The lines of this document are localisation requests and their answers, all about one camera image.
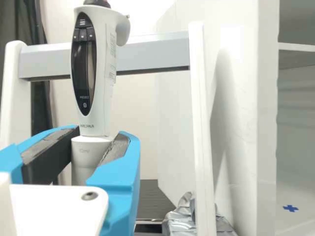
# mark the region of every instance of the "black surface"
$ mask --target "black surface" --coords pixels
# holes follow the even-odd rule
[[[104,6],[107,8],[111,8],[107,0],[85,0],[84,5],[96,5],[96,6]]]
[[[87,41],[87,30],[86,29],[80,29],[80,32],[79,32],[79,41],[80,42],[85,42]]]
[[[24,0],[23,2],[27,7],[31,33],[31,43],[24,42],[28,45],[46,44],[46,35],[41,20],[40,0]],[[25,28],[25,22],[22,22],[19,27],[21,27],[21,31],[28,32]],[[31,84],[31,128],[32,135],[53,128],[49,81]]]
[[[90,20],[90,18],[87,16],[87,14],[81,12],[78,15],[78,18],[75,22],[75,27],[76,28],[86,28],[86,27],[91,27],[92,26],[92,22]]]
[[[162,236],[162,234],[158,233],[134,233],[134,236]]]
[[[88,33],[88,39],[89,40],[95,40],[95,32],[93,27],[88,27],[87,28],[87,33]]]
[[[23,182],[50,184],[71,161],[71,138],[80,135],[79,127],[60,136],[51,134],[22,153]]]
[[[147,225],[136,225],[134,229],[137,233],[162,233],[162,225],[161,224],[147,224]]]
[[[175,206],[159,189],[156,179],[143,179],[140,183],[140,199],[137,219],[164,219]]]
[[[80,32],[79,29],[74,29],[72,41],[74,41],[74,42],[79,41],[79,32]]]
[[[161,73],[161,72],[184,71],[184,70],[190,70],[189,66],[152,68],[152,69],[141,69],[141,70],[124,70],[124,71],[117,71],[117,75],[137,75],[137,74]]]

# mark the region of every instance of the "white panel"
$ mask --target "white panel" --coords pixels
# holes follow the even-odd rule
[[[16,236],[15,220],[10,195],[10,174],[0,172],[0,229],[5,236]]]
[[[18,77],[20,51],[26,44],[12,41],[5,47],[3,68],[0,149],[31,136],[31,84]]]
[[[278,5],[205,7],[206,73],[218,83],[211,117],[216,202],[241,236],[274,234]]]
[[[202,20],[204,0],[177,0],[157,22],[158,33],[187,30]],[[195,190],[189,72],[157,74],[159,105],[158,184],[177,205],[187,191]]]
[[[199,235],[216,236],[216,211],[209,132],[211,130],[209,116],[212,113],[216,81],[210,77],[206,81],[202,22],[189,25],[189,51],[197,231]],[[210,88],[207,88],[207,82],[211,85]],[[207,90],[210,91],[210,97],[207,97]]]
[[[108,209],[108,195],[86,186],[11,184],[18,236],[97,236]],[[82,196],[95,193],[85,201]]]
[[[260,0],[257,75],[257,236],[275,234],[279,0]]]

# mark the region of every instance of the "white enclosure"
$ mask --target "white enclosure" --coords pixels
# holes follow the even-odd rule
[[[201,74],[191,65],[190,76],[197,207],[213,194],[239,236],[313,236],[315,2],[227,0],[203,7],[205,55],[194,56],[206,66]],[[212,161],[201,166],[205,157]],[[207,190],[212,185],[214,193]],[[213,212],[211,204],[204,207]],[[216,235],[206,214],[197,212],[197,224]]]

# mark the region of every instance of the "white plastic part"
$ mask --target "white plastic part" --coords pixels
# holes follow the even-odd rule
[[[26,44],[7,43],[0,112],[0,149],[31,136],[31,84],[19,79],[20,51]]]
[[[85,116],[76,103],[80,134],[109,136],[110,108],[116,82],[116,44],[123,46],[129,37],[129,19],[109,8],[84,5],[74,9],[75,19],[80,12],[90,18],[96,38],[96,79],[90,112]]]
[[[112,141],[110,137],[77,136],[71,139],[72,185],[85,185]]]
[[[98,236],[108,209],[96,187],[11,184],[10,191],[18,236]]]
[[[273,236],[279,1],[204,8],[206,75],[217,81],[208,122],[218,210],[240,236]]]
[[[0,234],[16,236],[15,220],[10,196],[10,174],[0,172]]]
[[[216,84],[215,79],[208,82],[213,86],[207,99],[204,50],[203,23],[191,23],[189,52],[196,175],[196,223],[198,235],[214,236],[217,230],[209,116],[212,112]]]

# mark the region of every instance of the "white shelf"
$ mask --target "white shelf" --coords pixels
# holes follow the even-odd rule
[[[279,43],[279,69],[315,65],[315,45]]]
[[[283,207],[293,205],[290,212]],[[276,236],[315,235],[315,185],[301,174],[278,170]]]

